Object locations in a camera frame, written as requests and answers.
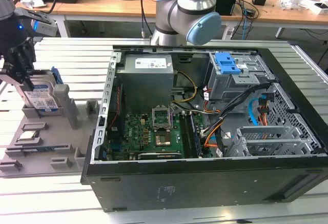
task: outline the blue cable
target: blue cable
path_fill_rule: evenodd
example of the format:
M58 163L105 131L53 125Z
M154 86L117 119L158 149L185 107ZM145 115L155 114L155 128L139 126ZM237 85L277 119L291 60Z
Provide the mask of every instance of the blue cable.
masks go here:
M246 25L247 25L247 16L246 16L246 9L245 9L245 22L244 22L244 25L243 25L243 29L244 29L244 30L243 30L243 32L242 32L241 40L244 39Z
M255 101L255 100L258 100L258 98L254 98L250 101L250 103L248 104L248 113L250 114L250 117L251 117L251 120L253 122L253 124L255 126L258 126L258 123L257 123L257 120L253 114L253 111L252 111L252 103Z

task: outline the wooden desk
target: wooden desk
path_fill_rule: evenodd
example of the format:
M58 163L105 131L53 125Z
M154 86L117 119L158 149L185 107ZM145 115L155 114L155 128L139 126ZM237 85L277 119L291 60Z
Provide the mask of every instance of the wooden desk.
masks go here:
M306 28L306 29L328 29L328 16L316 15L310 10L282 10L277 5L278 0L266 0L264 6L256 6L260 16L253 22L256 27L277 27L279 28L276 37L278 38L285 28ZM235 14L241 15L241 8L236 6Z
M143 0L143 8L148 22L155 22L155 0ZM110 21L141 22L140 0L78 0L76 4L61 4L52 17L57 20L62 37L70 37L66 21ZM222 24L234 28L241 20L241 14L222 16Z
M49 11L51 6L52 6L52 3L46 3L47 6L45 7L41 7L41 8L34 8L33 10L36 10L36 11ZM55 7L53 8L53 11L51 12L51 14L57 14L57 10L58 8L61 6L62 4L61 3L56 3ZM21 2L18 2L16 4L16 7L19 8L19 7L22 7L24 9L29 9L27 7L25 7Z

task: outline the metal work surface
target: metal work surface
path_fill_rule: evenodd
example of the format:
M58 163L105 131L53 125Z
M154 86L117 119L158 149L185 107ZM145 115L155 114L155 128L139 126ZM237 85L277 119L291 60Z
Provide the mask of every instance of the metal work surface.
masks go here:
M140 44L145 40L103 38L44 38L35 46L36 69L59 68L70 86L70 97L78 104L102 98L112 45ZM328 122L328 90L313 69L313 62L300 49L287 42L217 41L210 45L269 48L318 113ZM297 63L292 69L290 63ZM0 158L9 145L23 116L23 101L12 86L0 86ZM236 223L246 219L255 223L327 223L328 181L292 203L223 206L201 209L176 209L104 213L90 186L79 183L80 176L0 179L0 221L6 223Z

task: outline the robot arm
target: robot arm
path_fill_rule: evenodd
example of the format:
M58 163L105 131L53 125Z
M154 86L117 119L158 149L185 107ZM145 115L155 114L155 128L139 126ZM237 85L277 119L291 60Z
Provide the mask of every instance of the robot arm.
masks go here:
M221 26L216 0L156 0L156 30L152 45L203 45Z
M4 57L4 66L0 79L13 85L33 90L28 78L33 70L35 52L33 39L27 38L22 19L32 19L36 32L54 36L57 25L47 14L15 8L13 0L0 0L0 55Z

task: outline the yellow cable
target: yellow cable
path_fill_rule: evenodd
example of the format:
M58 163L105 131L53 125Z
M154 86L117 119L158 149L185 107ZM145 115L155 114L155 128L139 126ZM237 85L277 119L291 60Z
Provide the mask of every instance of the yellow cable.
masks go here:
M197 86L196 86L196 84L193 82L193 80L192 80L189 76L187 76L185 73L183 73L182 71L178 71L178 73L181 73L181 74L184 75L188 80L190 80L190 82L191 82L191 83L193 84L193 86L194 86L195 91L194 91L194 94L193 94L190 98L181 99L181 100L173 100L172 102L173 102L173 103L184 103L184 102L188 102L188 101L192 100L192 99L196 96L196 94L197 94Z

